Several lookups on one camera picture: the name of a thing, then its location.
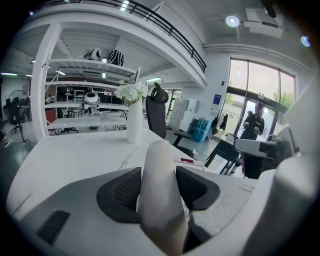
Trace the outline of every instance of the white robot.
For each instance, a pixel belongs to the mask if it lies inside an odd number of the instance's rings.
[[[100,97],[98,93],[93,92],[93,90],[86,89],[84,90],[85,94],[81,103],[81,107],[83,110],[87,110],[88,108],[92,108],[94,111],[99,109]]]

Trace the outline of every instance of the white vase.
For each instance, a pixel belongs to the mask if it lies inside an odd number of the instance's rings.
[[[129,107],[126,121],[126,139],[130,143],[139,143],[142,130],[142,100]]]

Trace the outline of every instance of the white helmet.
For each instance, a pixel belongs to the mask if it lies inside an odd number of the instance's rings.
[[[97,47],[90,47],[86,50],[83,56],[85,60],[100,61],[101,59],[101,49]]]

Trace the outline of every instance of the stand fan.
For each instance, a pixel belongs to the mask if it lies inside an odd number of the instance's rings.
[[[23,90],[15,90],[13,91],[9,96],[8,99],[10,99],[10,102],[15,105],[15,116],[16,120],[19,125],[19,130],[21,133],[22,141],[23,142],[30,142],[29,139],[25,139],[23,132],[22,132],[22,126],[20,123],[25,122],[26,115],[28,119],[30,119],[30,98],[28,94]]]
[[[30,119],[30,97],[24,90],[14,90],[8,97],[10,102],[15,102],[20,104],[20,113],[23,116],[22,120],[25,121],[27,117]]]

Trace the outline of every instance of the bag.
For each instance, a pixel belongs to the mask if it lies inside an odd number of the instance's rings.
[[[110,52],[108,56],[108,63],[117,65],[117,66],[123,66],[124,65],[124,55],[118,51],[113,50]]]
[[[89,49],[86,50],[83,58],[85,60],[90,60],[90,61],[100,61],[101,49],[99,49],[97,47],[90,47]]]

